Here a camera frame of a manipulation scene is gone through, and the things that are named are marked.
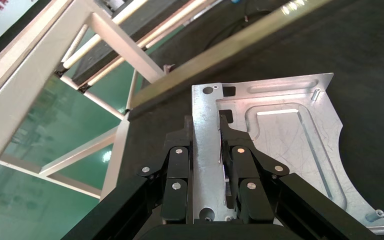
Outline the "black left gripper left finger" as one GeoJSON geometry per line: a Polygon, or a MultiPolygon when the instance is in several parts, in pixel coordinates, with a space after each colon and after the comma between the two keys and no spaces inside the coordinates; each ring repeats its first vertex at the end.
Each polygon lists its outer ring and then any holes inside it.
{"type": "Polygon", "coordinates": [[[65,236],[64,240],[132,240],[162,205],[162,218],[185,224],[192,150],[192,117],[166,135],[159,154],[119,183],[65,236]]]}

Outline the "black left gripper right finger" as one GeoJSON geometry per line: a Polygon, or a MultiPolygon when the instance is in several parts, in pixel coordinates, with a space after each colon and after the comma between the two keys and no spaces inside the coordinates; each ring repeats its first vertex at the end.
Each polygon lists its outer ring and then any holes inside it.
{"type": "Polygon", "coordinates": [[[219,117],[221,156],[239,236],[269,240],[375,240],[377,236],[219,117]]]}

